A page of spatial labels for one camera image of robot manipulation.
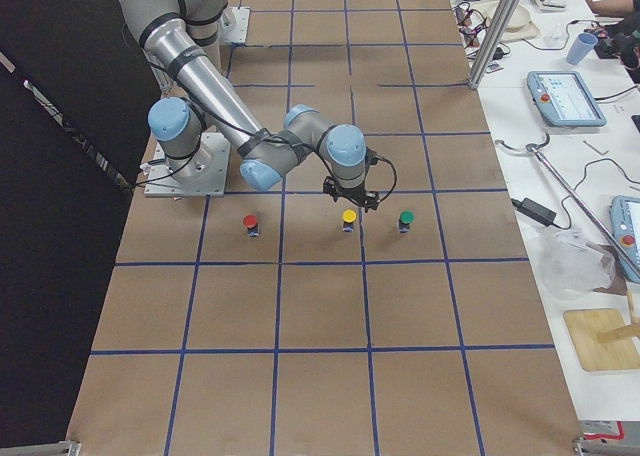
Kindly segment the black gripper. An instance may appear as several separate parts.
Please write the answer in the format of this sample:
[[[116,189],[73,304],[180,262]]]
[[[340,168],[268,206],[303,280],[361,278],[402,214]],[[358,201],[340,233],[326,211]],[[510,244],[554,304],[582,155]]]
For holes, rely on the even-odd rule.
[[[327,176],[324,179],[323,193],[329,195],[334,202],[337,202],[339,198],[344,198],[353,204],[363,204],[365,212],[377,210],[380,204],[378,191],[366,190],[363,183],[347,188],[342,186],[333,176]]]

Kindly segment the person's forearm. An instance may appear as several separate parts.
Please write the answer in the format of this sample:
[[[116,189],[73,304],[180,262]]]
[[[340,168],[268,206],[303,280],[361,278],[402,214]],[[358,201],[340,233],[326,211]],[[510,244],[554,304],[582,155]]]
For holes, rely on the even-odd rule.
[[[585,0],[596,16],[625,18],[639,12],[639,0]]]

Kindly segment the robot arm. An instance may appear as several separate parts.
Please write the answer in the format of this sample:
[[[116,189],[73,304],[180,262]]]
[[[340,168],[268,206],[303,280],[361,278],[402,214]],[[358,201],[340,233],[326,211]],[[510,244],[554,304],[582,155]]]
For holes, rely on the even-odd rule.
[[[285,116],[283,130],[271,133],[211,61],[208,50],[218,40],[228,0],[119,1],[133,39],[187,94],[155,103],[148,114],[151,131],[177,173],[185,172],[199,148],[195,123],[201,121],[215,125],[237,151],[240,174],[257,191],[270,189],[315,154],[328,170],[324,193],[365,210],[378,207],[381,198],[367,190],[366,175],[380,158],[358,127],[297,105]]]

